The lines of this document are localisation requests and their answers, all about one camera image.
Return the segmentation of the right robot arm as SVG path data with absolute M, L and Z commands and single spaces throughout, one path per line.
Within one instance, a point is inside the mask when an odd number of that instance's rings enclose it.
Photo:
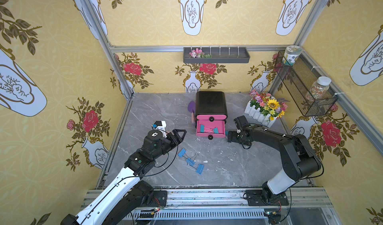
M 251 124 L 245 116 L 234 119 L 236 131 L 226 133 L 229 143 L 238 143 L 249 149 L 253 142 L 260 142 L 280 153 L 282 169 L 262 185 L 260 199 L 266 205 L 281 202 L 285 192 L 302 179 L 324 170 L 323 163 L 301 134 L 286 135 L 264 126 Z

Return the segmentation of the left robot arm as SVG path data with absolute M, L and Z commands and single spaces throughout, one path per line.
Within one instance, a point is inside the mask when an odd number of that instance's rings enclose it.
M 63 225 L 116 225 L 135 208 L 150 204 L 154 189 L 142 179 L 154 167 L 156 159 L 177 148 L 186 130 L 170 133 L 151 130 L 141 148 L 129 156 L 124 167 L 109 186 L 77 215 L 68 214 Z

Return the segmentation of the black pink drawer cabinet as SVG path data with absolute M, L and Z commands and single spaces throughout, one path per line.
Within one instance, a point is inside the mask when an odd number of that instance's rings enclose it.
M 209 140 L 224 138 L 225 125 L 228 117 L 225 94 L 222 91 L 199 91 L 195 98 L 196 135 Z M 219 134 L 199 133 L 199 125 L 205 128 L 218 128 Z

